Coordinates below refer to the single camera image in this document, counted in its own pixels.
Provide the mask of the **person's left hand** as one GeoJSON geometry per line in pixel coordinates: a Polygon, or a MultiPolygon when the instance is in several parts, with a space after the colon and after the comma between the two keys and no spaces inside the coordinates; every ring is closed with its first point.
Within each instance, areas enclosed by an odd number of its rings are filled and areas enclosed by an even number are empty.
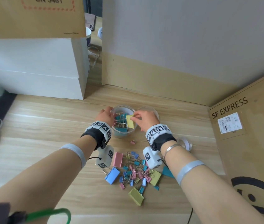
{"type": "Polygon", "coordinates": [[[105,122],[110,127],[112,127],[114,125],[114,123],[115,123],[114,113],[112,112],[112,114],[106,115],[104,113],[101,113],[101,111],[100,111],[99,114],[97,115],[97,117],[95,118],[95,121],[105,122]]]}

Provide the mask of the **person's right hand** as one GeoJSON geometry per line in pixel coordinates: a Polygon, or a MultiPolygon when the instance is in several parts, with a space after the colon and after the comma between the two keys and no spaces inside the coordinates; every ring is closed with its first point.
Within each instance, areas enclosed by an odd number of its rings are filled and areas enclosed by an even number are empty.
{"type": "Polygon", "coordinates": [[[146,132],[150,127],[160,124],[160,121],[153,112],[147,112],[146,120],[134,122],[141,128],[142,132],[146,132]]]}

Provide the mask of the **yellow binder clip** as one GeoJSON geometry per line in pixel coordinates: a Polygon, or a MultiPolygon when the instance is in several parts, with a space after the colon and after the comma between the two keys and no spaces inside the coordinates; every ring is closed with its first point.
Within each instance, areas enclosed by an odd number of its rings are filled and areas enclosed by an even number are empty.
{"type": "Polygon", "coordinates": [[[134,129],[134,121],[131,120],[131,117],[134,117],[134,115],[126,115],[126,124],[127,124],[127,128],[131,128],[134,129]]]}

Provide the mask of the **clear round plastic container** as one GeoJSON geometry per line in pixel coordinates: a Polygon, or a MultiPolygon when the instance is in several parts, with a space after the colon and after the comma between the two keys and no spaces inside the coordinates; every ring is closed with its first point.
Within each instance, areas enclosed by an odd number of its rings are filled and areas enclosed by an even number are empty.
{"type": "MultiPolygon", "coordinates": [[[[134,112],[135,112],[135,110],[132,107],[128,106],[128,105],[118,105],[118,106],[115,106],[113,108],[112,112],[114,113],[114,117],[115,117],[115,114],[116,113],[121,113],[121,112],[128,113],[129,115],[133,115],[134,112]]],[[[112,127],[112,133],[113,133],[113,135],[115,137],[118,137],[118,138],[122,138],[122,137],[125,137],[125,136],[129,136],[129,135],[131,135],[136,130],[136,128],[137,128],[138,125],[134,122],[134,126],[135,126],[135,128],[132,129],[132,131],[129,132],[129,133],[119,133],[119,132],[116,132],[113,129],[113,127],[112,127]]]]}

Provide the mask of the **heap of teal binder clips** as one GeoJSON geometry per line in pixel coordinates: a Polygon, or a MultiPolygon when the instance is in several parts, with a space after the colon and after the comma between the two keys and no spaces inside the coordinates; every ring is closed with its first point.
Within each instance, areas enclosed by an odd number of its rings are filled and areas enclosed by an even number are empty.
{"type": "Polygon", "coordinates": [[[113,125],[113,129],[116,132],[129,133],[132,131],[132,128],[128,126],[127,116],[128,113],[123,113],[123,112],[115,114],[115,123],[113,125]]]}

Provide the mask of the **black left wristband with markers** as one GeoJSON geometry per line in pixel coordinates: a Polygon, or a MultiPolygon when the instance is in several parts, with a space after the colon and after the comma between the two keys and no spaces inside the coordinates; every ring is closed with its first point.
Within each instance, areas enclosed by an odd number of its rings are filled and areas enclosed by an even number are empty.
{"type": "Polygon", "coordinates": [[[106,122],[96,121],[86,128],[81,137],[85,135],[89,135],[95,139],[97,143],[95,150],[98,148],[104,149],[111,139],[111,127],[106,122]]]}

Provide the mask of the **black right wristband with markers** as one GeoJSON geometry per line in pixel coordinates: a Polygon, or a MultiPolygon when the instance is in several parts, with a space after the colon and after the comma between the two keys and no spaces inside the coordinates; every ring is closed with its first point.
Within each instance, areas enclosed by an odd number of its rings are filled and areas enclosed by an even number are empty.
{"type": "Polygon", "coordinates": [[[168,126],[161,123],[150,127],[146,131],[145,137],[153,151],[160,151],[162,145],[168,141],[177,142],[168,126]]]}

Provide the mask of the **large pink binder clip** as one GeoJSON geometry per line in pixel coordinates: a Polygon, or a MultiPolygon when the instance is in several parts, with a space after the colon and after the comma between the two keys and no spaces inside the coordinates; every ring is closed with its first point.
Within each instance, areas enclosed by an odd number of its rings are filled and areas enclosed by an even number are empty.
{"type": "Polygon", "coordinates": [[[121,168],[122,167],[122,160],[123,160],[123,153],[115,152],[113,155],[111,165],[113,167],[121,168]]]}

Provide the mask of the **grey armband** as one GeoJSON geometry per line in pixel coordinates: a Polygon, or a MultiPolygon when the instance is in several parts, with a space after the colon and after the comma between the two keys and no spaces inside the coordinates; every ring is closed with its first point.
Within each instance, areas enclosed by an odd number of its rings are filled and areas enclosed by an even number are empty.
{"type": "Polygon", "coordinates": [[[202,161],[196,160],[196,161],[189,162],[184,167],[182,167],[176,177],[176,181],[179,184],[179,186],[181,186],[182,179],[186,176],[188,172],[190,172],[192,169],[194,169],[197,166],[204,166],[204,165],[205,164],[202,161]]]}
{"type": "Polygon", "coordinates": [[[86,158],[85,158],[83,151],[78,146],[74,144],[65,144],[59,149],[69,149],[73,151],[74,153],[76,153],[76,155],[80,158],[80,161],[81,161],[81,169],[83,169],[83,167],[86,164],[86,158]]]}

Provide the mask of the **pile of small colourful clips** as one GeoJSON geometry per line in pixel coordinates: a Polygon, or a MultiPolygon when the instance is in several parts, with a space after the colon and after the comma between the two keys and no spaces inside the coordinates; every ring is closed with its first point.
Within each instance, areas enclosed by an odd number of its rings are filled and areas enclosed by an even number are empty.
{"type": "MultiPolygon", "coordinates": [[[[141,159],[135,152],[127,152],[123,154],[121,174],[119,175],[119,185],[123,190],[126,185],[131,187],[136,186],[138,191],[143,194],[145,187],[150,184],[150,168],[144,159],[141,159]]],[[[155,188],[157,191],[160,190],[159,185],[155,188]]]]}

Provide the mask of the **large teal binder clip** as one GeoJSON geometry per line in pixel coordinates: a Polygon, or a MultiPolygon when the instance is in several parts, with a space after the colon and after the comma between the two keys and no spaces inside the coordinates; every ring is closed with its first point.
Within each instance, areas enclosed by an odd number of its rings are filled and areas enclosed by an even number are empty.
{"type": "Polygon", "coordinates": [[[170,178],[175,178],[167,166],[163,167],[162,175],[164,175],[166,177],[170,177],[170,178]]]}

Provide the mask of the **medium yellow-green binder clip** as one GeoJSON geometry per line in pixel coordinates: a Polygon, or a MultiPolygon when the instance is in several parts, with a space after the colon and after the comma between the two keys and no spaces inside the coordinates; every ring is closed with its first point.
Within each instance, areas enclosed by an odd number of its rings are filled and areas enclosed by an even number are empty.
{"type": "Polygon", "coordinates": [[[154,187],[158,184],[160,177],[161,177],[161,173],[156,171],[156,170],[150,170],[150,184],[152,184],[154,187]]]}

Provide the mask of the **large blue binder clip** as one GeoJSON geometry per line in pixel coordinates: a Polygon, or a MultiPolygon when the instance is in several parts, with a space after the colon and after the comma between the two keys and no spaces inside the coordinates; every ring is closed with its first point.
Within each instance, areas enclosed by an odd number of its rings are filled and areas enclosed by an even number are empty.
{"type": "Polygon", "coordinates": [[[116,167],[113,167],[104,179],[109,184],[113,184],[116,178],[119,176],[119,174],[120,174],[120,171],[116,167]]]}

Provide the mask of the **dark phone with marker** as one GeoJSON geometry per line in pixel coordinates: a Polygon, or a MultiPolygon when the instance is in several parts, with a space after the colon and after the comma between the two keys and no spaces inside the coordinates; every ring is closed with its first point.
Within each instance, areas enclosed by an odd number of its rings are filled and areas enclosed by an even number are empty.
{"type": "Polygon", "coordinates": [[[95,30],[96,16],[90,13],[84,13],[85,17],[85,26],[91,31],[95,30]]]}

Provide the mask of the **cardboard box with white label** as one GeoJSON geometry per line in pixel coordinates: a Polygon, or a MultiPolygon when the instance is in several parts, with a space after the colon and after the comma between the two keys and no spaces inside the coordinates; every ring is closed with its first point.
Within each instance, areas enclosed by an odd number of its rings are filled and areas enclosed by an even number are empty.
{"type": "Polygon", "coordinates": [[[264,77],[209,109],[228,182],[264,216],[264,77]]]}

